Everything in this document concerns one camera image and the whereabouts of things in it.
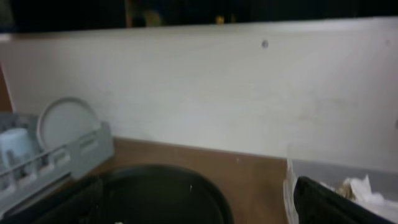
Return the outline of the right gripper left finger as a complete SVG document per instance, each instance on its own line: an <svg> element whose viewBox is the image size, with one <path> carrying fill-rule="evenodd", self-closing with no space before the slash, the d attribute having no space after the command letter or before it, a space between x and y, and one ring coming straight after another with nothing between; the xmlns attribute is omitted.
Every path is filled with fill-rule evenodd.
<svg viewBox="0 0 398 224"><path fill-rule="evenodd" d="M103 181L90 177L3 219L1 224L89 223L102 195Z"/></svg>

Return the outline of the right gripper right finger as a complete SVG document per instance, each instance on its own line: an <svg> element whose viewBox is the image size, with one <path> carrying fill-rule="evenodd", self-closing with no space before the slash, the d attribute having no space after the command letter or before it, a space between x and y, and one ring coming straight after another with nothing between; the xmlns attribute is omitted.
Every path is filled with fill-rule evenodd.
<svg viewBox="0 0 398 224"><path fill-rule="evenodd" d="M392 224L305 176L296 182L294 205L299 224Z"/></svg>

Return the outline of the white tissue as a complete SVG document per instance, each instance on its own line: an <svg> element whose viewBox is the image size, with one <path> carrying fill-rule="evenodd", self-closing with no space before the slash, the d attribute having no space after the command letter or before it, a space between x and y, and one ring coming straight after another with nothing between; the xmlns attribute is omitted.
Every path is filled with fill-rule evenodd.
<svg viewBox="0 0 398 224"><path fill-rule="evenodd" d="M366 210L397 223L397 201L389 200L379 192L373 192L368 175L363 179L346 178L337 187L332 187L324 182L320 183L327 189L362 206Z"/></svg>

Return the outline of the light blue plastic cup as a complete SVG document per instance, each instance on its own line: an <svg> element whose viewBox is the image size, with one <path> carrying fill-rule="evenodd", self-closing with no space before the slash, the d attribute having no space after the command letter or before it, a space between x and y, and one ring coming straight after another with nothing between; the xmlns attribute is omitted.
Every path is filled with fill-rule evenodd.
<svg viewBox="0 0 398 224"><path fill-rule="evenodd" d="M32 158L34 148L28 130L13 128L1 133L1 173L22 169Z"/></svg>

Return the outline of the grey plate with food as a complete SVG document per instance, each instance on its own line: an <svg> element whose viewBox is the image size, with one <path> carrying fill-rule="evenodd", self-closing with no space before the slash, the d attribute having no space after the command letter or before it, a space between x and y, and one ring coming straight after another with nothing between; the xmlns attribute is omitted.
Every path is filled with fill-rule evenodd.
<svg viewBox="0 0 398 224"><path fill-rule="evenodd" d="M37 122L37 140L46 151L62 147L101 128L94 109L81 98L62 97L49 103Z"/></svg>

